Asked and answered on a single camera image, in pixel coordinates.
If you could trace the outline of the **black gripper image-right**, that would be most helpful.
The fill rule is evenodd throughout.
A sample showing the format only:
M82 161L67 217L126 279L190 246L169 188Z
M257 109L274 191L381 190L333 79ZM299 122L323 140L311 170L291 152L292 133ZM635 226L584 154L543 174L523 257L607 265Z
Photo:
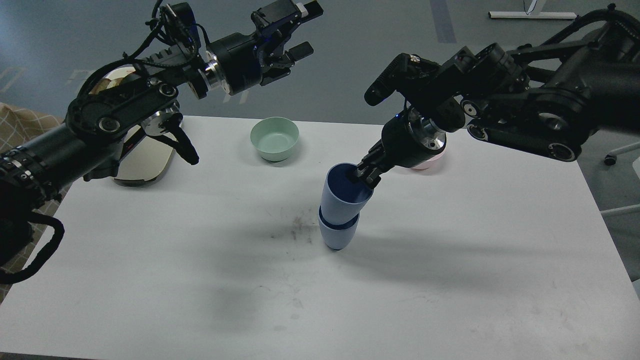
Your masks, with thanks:
M447 135L413 107L396 114L384 125L381 140L368 150L347 179L375 189L381 182L380 164L410 169L446 149Z

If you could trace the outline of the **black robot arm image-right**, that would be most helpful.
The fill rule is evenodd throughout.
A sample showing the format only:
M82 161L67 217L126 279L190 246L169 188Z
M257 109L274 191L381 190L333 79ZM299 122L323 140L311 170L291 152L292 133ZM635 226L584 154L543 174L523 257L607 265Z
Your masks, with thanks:
M639 133L639 21L590 11L541 45L467 47L444 64L398 54L365 92L375 106L405 101L381 139L346 178L374 189L393 167L412 168L466 129L478 141L561 162L575 161L600 129Z

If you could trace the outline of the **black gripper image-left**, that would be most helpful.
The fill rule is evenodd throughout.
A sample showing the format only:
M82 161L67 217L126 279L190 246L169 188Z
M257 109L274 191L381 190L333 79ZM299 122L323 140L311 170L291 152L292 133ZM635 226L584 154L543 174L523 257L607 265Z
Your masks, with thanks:
M324 9L317 0L307 3L275 0L251 14L255 26L251 34L235 32L206 43L206 50L217 63L226 93L234 96L256 85L269 85L290 75L297 62L314 53L308 41L284 51L278 57L268 57L263 64L259 59L259 48L264 41L288 40L300 25L323 13Z

